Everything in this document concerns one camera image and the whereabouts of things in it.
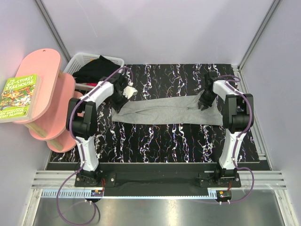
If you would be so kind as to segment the grey t shirt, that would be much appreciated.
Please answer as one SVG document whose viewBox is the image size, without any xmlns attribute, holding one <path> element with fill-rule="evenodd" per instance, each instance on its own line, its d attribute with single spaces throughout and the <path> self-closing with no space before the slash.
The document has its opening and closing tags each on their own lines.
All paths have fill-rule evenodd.
<svg viewBox="0 0 301 226">
<path fill-rule="evenodd" d="M 117 113 L 112 110 L 114 122 L 143 125 L 197 124 L 222 126 L 222 115 L 217 102 L 205 110 L 198 108 L 202 92 L 193 96 L 167 97 L 127 102 Z"/>
</svg>

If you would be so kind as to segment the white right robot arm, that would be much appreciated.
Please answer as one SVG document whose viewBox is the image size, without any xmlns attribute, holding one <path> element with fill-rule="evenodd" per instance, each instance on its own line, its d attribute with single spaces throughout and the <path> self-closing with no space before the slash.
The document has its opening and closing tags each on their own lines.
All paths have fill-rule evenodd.
<svg viewBox="0 0 301 226">
<path fill-rule="evenodd" d="M 234 75 L 219 76 L 217 72 L 205 74 L 205 88 L 198 100 L 198 108 L 206 110 L 213 106 L 217 97 L 224 102 L 222 126 L 226 136 L 221 156 L 209 178 L 201 179 L 218 187 L 241 187 L 238 174 L 238 154 L 247 131 L 253 126 L 253 95 L 238 91 L 230 83 L 240 82 Z"/>
</svg>

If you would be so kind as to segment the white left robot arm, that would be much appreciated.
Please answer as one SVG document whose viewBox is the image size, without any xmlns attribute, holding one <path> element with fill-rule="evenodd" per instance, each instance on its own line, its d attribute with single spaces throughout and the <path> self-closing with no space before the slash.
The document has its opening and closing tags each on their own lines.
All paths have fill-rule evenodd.
<svg viewBox="0 0 301 226">
<path fill-rule="evenodd" d="M 126 88 L 128 78 L 120 75 L 103 77 L 97 86 L 80 98 L 71 98 L 68 103 L 66 129 L 76 141 L 80 156 L 80 169 L 76 179 L 89 186 L 97 186 L 102 181 L 99 160 L 95 153 L 95 134 L 97 131 L 97 109 L 109 99 L 111 107 L 119 113 L 130 96 Z"/>
</svg>

